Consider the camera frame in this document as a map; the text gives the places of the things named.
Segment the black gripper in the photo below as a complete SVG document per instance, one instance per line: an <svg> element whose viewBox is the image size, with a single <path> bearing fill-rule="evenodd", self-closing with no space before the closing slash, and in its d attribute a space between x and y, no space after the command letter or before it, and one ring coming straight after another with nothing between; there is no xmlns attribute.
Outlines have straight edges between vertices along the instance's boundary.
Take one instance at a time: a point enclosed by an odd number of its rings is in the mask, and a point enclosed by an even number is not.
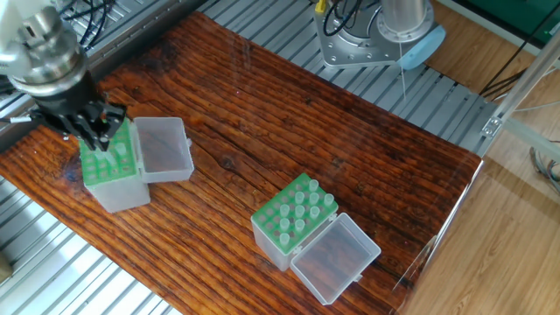
<svg viewBox="0 0 560 315"><path fill-rule="evenodd" d="M106 151L109 139L123 124L127 108L104 102L96 85L83 80L70 89L51 96L34 96L37 107L31 118L58 132L70 132L91 151Z"/></svg>

